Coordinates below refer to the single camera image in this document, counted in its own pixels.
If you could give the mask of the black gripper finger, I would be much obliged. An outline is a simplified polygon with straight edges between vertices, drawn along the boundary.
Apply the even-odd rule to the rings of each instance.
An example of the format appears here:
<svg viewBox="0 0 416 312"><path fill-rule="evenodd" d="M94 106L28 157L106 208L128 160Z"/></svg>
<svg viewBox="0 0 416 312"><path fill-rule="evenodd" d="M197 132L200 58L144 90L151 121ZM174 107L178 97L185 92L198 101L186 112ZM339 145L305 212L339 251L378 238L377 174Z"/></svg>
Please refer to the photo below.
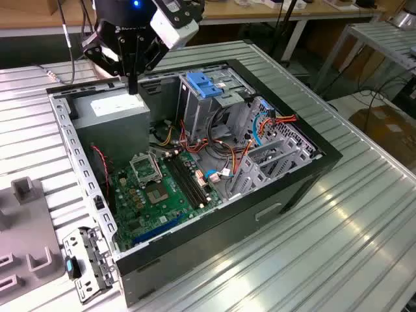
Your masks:
<svg viewBox="0 0 416 312"><path fill-rule="evenodd" d="M83 54L105 73L119 77L128 93L134 94L134 57L123 51L124 38L116 36L112 39L115 40L116 51L101 40L97 31L92 33L82 41Z"/></svg>
<svg viewBox="0 0 416 312"><path fill-rule="evenodd" d="M167 54L169 48L158 37L147 40L138 37L136 42L136 56L133 67L133 93L138 93L138 77L150 72Z"/></svg>

